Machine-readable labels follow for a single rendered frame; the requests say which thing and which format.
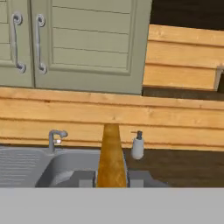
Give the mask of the white soap dispenser black pump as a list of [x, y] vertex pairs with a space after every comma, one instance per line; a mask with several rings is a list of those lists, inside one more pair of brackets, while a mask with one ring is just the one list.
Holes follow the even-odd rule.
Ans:
[[141, 130], [136, 131], [136, 136], [133, 138], [131, 156], [136, 160], [139, 160], [144, 156], [144, 139]]

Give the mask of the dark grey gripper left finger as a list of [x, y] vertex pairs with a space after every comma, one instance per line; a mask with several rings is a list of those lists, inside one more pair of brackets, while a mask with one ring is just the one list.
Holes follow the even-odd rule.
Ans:
[[75, 171], [73, 175], [57, 187], [95, 187], [95, 171]]

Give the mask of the golden brown bread piece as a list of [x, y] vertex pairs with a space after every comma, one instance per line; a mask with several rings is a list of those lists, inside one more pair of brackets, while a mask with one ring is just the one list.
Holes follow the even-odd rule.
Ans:
[[105, 124], [97, 176], [98, 187], [126, 187], [123, 149], [118, 124]]

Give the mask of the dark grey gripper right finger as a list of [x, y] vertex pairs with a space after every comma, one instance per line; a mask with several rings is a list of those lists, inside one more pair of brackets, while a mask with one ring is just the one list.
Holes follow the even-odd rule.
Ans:
[[154, 179], [148, 171], [129, 171], [128, 187], [169, 187], [169, 185]]

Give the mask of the grey steel sink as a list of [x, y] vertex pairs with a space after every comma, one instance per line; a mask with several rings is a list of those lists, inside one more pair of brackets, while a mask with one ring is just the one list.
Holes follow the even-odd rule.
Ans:
[[57, 187], [75, 171], [95, 171], [97, 182], [101, 151], [98, 149], [3, 147], [0, 148], [0, 187]]

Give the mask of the wide sage green cupboard door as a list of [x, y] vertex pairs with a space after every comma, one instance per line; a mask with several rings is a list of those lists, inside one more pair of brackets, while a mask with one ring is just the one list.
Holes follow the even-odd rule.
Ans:
[[[37, 88], [139, 95], [152, 0], [31, 0]], [[41, 74], [36, 54], [40, 28]]]

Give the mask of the narrow sage green cupboard door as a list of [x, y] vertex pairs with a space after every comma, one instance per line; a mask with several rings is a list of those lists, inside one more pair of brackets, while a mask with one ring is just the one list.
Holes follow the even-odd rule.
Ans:
[[[23, 23], [17, 25], [18, 61], [26, 65], [20, 73], [13, 61], [11, 15], [19, 11]], [[34, 86], [32, 51], [31, 0], [0, 0], [0, 87], [32, 88]]]

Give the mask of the grey steel tap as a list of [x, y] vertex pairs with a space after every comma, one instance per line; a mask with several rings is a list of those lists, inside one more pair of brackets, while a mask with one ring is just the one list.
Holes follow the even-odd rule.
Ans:
[[54, 153], [55, 145], [61, 144], [62, 139], [68, 137], [68, 133], [65, 130], [52, 129], [48, 134], [48, 149], [50, 153]]

